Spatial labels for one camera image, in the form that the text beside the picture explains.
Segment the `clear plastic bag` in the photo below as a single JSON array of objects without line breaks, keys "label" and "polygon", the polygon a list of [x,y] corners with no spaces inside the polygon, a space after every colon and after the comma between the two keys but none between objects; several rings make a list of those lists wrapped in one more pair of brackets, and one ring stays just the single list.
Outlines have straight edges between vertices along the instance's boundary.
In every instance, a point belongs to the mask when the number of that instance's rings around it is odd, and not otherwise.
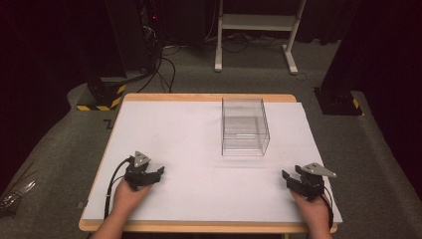
[{"label": "clear plastic bag", "polygon": [[6,195],[0,201],[0,216],[7,216],[15,214],[20,205],[23,196],[36,185],[36,181],[33,180],[23,188]]}]

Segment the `white metal stand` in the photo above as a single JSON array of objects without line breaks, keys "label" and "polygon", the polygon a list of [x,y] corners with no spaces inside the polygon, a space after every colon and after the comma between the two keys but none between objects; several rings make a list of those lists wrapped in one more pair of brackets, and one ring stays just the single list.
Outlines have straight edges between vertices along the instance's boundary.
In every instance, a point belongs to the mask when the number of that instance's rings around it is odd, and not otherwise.
[{"label": "white metal stand", "polygon": [[251,31],[274,31],[289,32],[288,43],[282,46],[288,68],[292,75],[297,75],[299,70],[295,63],[292,47],[302,20],[307,0],[300,0],[297,13],[292,16],[279,15],[248,15],[226,14],[223,7],[224,0],[219,0],[217,45],[215,53],[214,71],[221,72],[223,69],[222,37],[224,30],[251,30]]}]

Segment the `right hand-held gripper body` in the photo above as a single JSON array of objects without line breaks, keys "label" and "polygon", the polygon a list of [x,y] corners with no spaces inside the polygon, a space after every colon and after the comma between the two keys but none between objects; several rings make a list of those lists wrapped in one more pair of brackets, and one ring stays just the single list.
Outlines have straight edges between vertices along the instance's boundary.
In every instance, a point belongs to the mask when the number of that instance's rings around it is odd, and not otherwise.
[{"label": "right hand-held gripper body", "polygon": [[324,193],[324,180],[323,177],[336,177],[336,173],[325,168],[319,163],[313,162],[301,166],[302,170],[306,173],[300,175],[301,189],[296,191],[299,195],[308,200],[313,200]]}]

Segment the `person's right hand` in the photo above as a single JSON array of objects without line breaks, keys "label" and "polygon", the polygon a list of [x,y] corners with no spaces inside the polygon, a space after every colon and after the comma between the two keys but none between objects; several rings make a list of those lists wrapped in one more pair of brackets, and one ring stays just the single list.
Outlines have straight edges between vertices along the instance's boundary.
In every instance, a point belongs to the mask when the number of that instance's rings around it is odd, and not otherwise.
[{"label": "person's right hand", "polygon": [[291,194],[300,208],[303,219],[312,233],[329,231],[329,204],[325,195],[311,201],[291,190]]}]

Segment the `black equipment rack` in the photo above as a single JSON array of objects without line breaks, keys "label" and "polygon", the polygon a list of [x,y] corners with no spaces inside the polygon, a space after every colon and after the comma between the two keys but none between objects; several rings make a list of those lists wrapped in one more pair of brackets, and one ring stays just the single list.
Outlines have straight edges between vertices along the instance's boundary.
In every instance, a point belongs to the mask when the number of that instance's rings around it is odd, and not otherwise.
[{"label": "black equipment rack", "polygon": [[144,47],[147,54],[147,70],[153,71],[162,49],[162,30],[156,0],[136,0],[142,29]]}]

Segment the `clear plastic box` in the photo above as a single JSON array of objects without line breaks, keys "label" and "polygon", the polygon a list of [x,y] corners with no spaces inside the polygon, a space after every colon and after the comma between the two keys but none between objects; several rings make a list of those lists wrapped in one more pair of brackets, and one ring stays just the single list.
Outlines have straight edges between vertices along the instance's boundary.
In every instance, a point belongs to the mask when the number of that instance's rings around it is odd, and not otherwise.
[{"label": "clear plastic box", "polygon": [[271,136],[262,98],[222,99],[222,154],[264,156]]}]

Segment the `wooden table with white top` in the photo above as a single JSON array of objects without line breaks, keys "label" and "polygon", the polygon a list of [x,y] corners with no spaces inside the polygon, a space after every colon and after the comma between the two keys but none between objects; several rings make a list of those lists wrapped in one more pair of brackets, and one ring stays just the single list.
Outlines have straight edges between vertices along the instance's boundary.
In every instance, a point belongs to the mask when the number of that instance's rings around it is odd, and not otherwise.
[{"label": "wooden table with white top", "polygon": [[91,190],[86,220],[104,217],[106,190],[121,162],[140,151],[165,169],[132,217],[141,221],[298,222],[282,173],[320,162],[304,108],[265,105],[270,142],[261,156],[222,153],[218,102],[125,102]]}]

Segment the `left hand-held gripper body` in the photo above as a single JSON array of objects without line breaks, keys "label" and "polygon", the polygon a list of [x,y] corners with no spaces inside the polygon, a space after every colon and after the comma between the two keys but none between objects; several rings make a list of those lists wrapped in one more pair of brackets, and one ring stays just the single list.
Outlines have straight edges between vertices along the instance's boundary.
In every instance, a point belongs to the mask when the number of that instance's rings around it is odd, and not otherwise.
[{"label": "left hand-held gripper body", "polygon": [[139,151],[129,158],[129,166],[125,170],[124,180],[132,190],[137,191],[139,187],[147,185],[148,173],[146,170],[149,162],[150,158]]}]

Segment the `black square stand base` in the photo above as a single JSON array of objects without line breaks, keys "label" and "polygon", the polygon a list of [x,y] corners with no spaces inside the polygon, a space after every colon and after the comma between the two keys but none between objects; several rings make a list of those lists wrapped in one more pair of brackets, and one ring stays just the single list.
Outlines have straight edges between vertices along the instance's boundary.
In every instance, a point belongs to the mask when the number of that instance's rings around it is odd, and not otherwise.
[{"label": "black square stand base", "polygon": [[337,95],[332,91],[314,88],[321,112],[328,116],[362,116],[363,112],[357,99],[346,93]]}]

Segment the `black base with yellow stripes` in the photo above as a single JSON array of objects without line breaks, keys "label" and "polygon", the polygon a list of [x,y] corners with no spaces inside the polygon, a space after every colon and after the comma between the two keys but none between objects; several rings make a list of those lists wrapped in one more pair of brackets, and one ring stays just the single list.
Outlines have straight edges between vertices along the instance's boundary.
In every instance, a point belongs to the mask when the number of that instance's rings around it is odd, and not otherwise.
[{"label": "black base with yellow stripes", "polygon": [[101,80],[88,82],[77,101],[79,111],[113,111],[122,99],[125,84],[105,83]]}]

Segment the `person's left hand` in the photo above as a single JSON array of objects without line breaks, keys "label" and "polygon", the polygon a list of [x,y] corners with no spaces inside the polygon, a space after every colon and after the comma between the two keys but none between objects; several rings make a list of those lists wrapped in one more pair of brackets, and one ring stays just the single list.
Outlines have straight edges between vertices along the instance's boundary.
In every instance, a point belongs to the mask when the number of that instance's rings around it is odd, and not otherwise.
[{"label": "person's left hand", "polygon": [[133,190],[127,181],[122,179],[113,196],[113,205],[110,217],[125,221],[146,197],[151,185]]}]

